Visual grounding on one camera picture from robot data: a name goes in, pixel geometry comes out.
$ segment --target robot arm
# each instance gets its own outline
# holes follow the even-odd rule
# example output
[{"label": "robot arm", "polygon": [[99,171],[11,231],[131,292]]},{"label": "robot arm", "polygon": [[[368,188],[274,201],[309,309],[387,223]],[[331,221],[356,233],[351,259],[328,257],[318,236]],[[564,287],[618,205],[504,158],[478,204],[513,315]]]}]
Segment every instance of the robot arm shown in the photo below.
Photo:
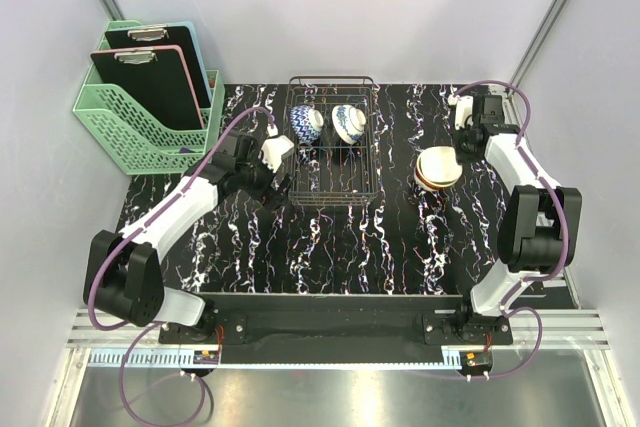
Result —
[{"label": "robot arm", "polygon": [[[453,138],[458,162],[486,160],[511,192],[498,231],[499,260],[471,290],[466,314],[467,321],[478,316],[496,318],[533,282],[525,279],[550,273],[560,259],[563,239],[559,220],[539,179],[545,178],[555,191],[567,219],[569,252],[565,265],[571,263],[575,252],[582,197],[577,189],[560,186],[544,171],[526,139],[517,143],[519,127],[505,124],[502,96],[452,96],[450,105],[455,106]],[[541,222],[542,214],[551,225]],[[516,285],[514,295],[502,304]]]},{"label": "robot arm", "polygon": [[137,222],[118,233],[102,231],[94,237],[85,278],[85,303],[109,253],[123,238],[141,231],[103,277],[96,308],[138,326],[161,321],[201,333],[213,332],[213,308],[207,309],[205,301],[196,295],[165,287],[160,264],[195,221],[238,190],[245,190],[267,209],[283,205],[290,179],[285,177],[278,190],[272,183],[293,149],[285,136],[271,137],[258,148],[253,137],[232,132],[198,177],[192,177],[194,166],[171,194]]}]

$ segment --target clipboard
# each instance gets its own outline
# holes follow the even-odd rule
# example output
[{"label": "clipboard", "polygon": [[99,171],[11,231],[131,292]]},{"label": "clipboard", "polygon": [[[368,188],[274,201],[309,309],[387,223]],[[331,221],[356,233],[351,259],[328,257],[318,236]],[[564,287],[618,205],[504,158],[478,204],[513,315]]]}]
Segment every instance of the clipboard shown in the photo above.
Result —
[{"label": "clipboard", "polygon": [[101,50],[93,52],[91,60],[102,82],[122,87],[165,127],[204,129],[180,47]]},{"label": "clipboard", "polygon": [[200,54],[195,27],[191,22],[174,22],[163,25],[124,27],[104,33],[112,49],[177,45],[182,49],[187,71],[198,99],[198,106],[207,109],[211,105],[209,79]]}]

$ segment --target wire basket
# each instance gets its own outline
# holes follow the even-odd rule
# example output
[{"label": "wire basket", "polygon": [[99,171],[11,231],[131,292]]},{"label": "wire basket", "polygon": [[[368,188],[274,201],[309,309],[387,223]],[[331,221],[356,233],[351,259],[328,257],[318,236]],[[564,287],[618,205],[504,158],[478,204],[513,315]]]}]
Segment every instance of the wire basket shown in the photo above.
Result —
[{"label": "wire basket", "polygon": [[[310,207],[368,205],[380,189],[379,159],[375,149],[374,124],[377,106],[373,102],[371,77],[296,76],[289,81],[283,116],[284,134],[296,144],[286,171],[294,179],[289,198]],[[354,145],[342,142],[335,132],[331,112],[337,105],[353,105],[367,119],[364,134]],[[312,145],[299,145],[289,111],[309,105],[324,118],[321,137]]]}]

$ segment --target black table surface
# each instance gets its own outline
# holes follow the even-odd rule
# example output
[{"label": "black table surface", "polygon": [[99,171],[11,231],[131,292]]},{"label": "black table surface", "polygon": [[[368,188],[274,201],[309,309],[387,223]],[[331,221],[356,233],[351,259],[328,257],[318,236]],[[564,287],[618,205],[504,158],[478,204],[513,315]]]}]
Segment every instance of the black table surface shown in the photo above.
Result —
[{"label": "black table surface", "polygon": [[[228,85],[223,125],[252,106],[281,122],[287,85]],[[196,222],[162,262],[169,287],[192,292],[454,294],[477,283],[496,258],[509,194],[485,162],[464,166],[454,187],[413,185],[419,152],[452,145],[451,86],[380,85],[376,139],[381,189],[368,206],[268,212],[245,193]],[[266,117],[238,130],[266,135]],[[133,177],[118,228],[160,202],[180,176]]]}]

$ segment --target mint green basket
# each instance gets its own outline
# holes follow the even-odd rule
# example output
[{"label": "mint green basket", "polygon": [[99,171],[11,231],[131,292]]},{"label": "mint green basket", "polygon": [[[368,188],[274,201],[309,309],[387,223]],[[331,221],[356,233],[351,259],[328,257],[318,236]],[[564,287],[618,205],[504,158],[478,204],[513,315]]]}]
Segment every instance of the mint green basket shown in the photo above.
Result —
[{"label": "mint green basket", "polygon": [[[103,41],[101,49],[108,48]],[[182,173],[208,152],[220,135],[224,84],[217,70],[211,108],[201,109],[204,130],[171,130],[156,120],[124,89],[103,84],[91,67],[73,112],[127,175]],[[181,149],[191,153],[180,153]]]}]

